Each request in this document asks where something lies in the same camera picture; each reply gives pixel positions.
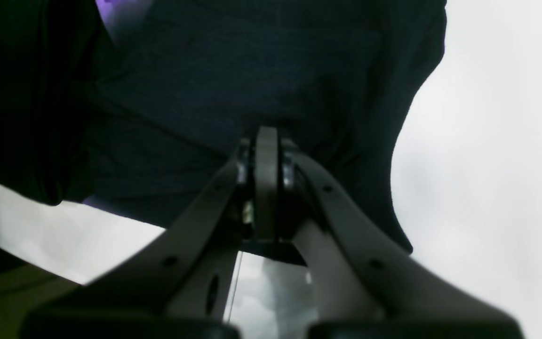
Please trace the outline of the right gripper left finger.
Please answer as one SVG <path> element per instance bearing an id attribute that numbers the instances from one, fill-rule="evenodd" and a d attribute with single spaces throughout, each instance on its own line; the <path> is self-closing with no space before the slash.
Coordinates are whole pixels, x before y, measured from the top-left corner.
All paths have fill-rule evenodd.
<path id="1" fill-rule="evenodd" d="M 223 322 L 243 241 L 278 240 L 279 137 L 243 139 L 187 210 L 96 281 L 28 315 L 24 339 L 238 339 Z"/>

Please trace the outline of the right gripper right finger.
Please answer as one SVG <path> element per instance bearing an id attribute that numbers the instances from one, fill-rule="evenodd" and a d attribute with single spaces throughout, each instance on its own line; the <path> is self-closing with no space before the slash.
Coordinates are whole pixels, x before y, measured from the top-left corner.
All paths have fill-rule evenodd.
<path id="1" fill-rule="evenodd" d="M 518 322 L 430 272 L 370 221 L 335 178 L 282 138 L 278 238 L 311 274 L 308 339 L 521 339 Z"/>

